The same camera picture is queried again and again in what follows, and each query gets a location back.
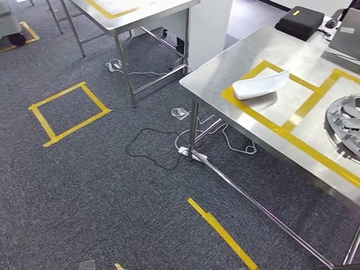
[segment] wheel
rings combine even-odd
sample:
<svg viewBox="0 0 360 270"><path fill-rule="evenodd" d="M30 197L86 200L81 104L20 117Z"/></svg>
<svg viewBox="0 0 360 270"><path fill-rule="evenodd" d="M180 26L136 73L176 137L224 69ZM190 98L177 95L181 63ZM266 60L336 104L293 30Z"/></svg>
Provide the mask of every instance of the wheel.
<svg viewBox="0 0 360 270"><path fill-rule="evenodd" d="M167 36L168 36L168 30L164 29L164 31L162 31L162 38L166 38Z"/></svg>
<svg viewBox="0 0 360 270"><path fill-rule="evenodd" d="M21 33L15 33L15 34L8 35L8 39L12 45L15 45L18 47L23 46L26 42L26 39L24 37L24 35Z"/></svg>

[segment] white wall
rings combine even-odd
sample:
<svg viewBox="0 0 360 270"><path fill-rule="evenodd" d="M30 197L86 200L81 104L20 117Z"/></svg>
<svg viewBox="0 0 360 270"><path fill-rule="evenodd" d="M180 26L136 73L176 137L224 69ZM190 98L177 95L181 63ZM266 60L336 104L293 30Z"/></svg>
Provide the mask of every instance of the white wall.
<svg viewBox="0 0 360 270"><path fill-rule="evenodd" d="M272 0L285 7L293 8L301 6L322 12L328 17L331 17L335 11L341 8L347 8L351 0Z"/></svg>

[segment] computer mouse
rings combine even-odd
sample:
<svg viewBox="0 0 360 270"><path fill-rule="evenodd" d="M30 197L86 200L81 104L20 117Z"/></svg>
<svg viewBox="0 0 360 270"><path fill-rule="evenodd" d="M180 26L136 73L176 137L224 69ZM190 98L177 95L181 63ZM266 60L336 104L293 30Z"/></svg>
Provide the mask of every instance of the computer mouse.
<svg viewBox="0 0 360 270"><path fill-rule="evenodd" d="M329 28L329 29L333 29L334 27L337 26L337 25L337 20L336 19L331 19L331 20L328 20L326 24L325 24L325 27L326 28Z"/></svg>

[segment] power strip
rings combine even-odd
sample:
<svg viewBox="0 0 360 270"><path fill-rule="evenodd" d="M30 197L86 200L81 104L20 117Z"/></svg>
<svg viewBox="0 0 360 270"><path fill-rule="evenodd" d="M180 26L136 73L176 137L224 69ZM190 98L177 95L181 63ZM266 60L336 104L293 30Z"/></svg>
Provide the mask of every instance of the power strip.
<svg viewBox="0 0 360 270"><path fill-rule="evenodd" d="M184 156L188 156L188 149L187 148L185 148L183 146L181 146L180 149L179 149L179 153L180 153L181 155L184 155ZM202 155L202 154L200 154L202 157L203 157L204 159L208 159L207 156L205 155ZM197 161L200 161L202 162L201 160L198 159L196 156L195 156L194 154L192 154L192 158L195 159L195 160L197 160Z"/></svg>

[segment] metal table top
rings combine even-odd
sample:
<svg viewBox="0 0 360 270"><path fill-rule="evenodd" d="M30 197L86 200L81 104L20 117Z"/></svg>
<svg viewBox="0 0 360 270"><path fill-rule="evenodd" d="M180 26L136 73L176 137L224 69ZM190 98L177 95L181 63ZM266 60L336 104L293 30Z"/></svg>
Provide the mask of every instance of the metal table top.
<svg viewBox="0 0 360 270"><path fill-rule="evenodd" d="M192 99L275 156L310 172L311 180L346 203L360 206L360 161L337 150L325 129L326 109L360 93L358 75L322 58L321 35L306 43L264 26L180 81ZM289 70L273 94L239 101L231 85Z"/></svg>
<svg viewBox="0 0 360 270"><path fill-rule="evenodd" d="M108 35L115 36L200 3L200 0L69 0Z"/></svg>

